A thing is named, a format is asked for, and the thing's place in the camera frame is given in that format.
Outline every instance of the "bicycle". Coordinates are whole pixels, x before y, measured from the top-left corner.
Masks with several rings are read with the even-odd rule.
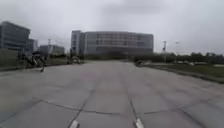
[[[23,63],[23,66],[27,68],[27,63],[32,66],[32,68],[41,67],[40,72],[44,71],[45,59],[40,52],[33,52],[31,57],[27,56],[25,53],[22,53],[22,60],[26,63]]]

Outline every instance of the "white marking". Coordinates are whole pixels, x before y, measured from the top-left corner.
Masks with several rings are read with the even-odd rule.
[[[70,128],[78,128],[78,127],[79,127],[79,123],[78,123],[78,121],[74,120],[74,121],[72,122],[72,125],[71,125]]]
[[[142,121],[138,118],[135,122],[137,128],[144,128]]]

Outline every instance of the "building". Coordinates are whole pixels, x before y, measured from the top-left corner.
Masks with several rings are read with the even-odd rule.
[[[71,49],[76,54],[92,55],[122,53],[147,55],[153,52],[152,34],[133,32],[81,32],[72,31]]]
[[[41,45],[39,51],[54,55],[65,54],[65,48],[58,45]]]
[[[0,24],[0,48],[9,50],[21,50],[25,48],[28,41],[30,30],[10,23]]]
[[[32,53],[38,50],[38,41],[34,39],[28,39],[26,44],[26,51]]]

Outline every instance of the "window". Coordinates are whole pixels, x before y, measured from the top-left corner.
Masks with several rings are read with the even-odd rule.
[[[138,46],[138,47],[144,47],[144,46],[145,46],[145,43],[144,43],[144,42],[138,42],[138,43],[137,43],[137,46]]]
[[[138,40],[141,40],[141,36],[140,35],[138,36]]]

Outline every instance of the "light pole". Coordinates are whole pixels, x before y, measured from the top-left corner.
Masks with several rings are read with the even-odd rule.
[[[163,42],[164,43],[164,47],[163,47],[163,54],[164,54],[164,62],[166,63],[166,41]]]

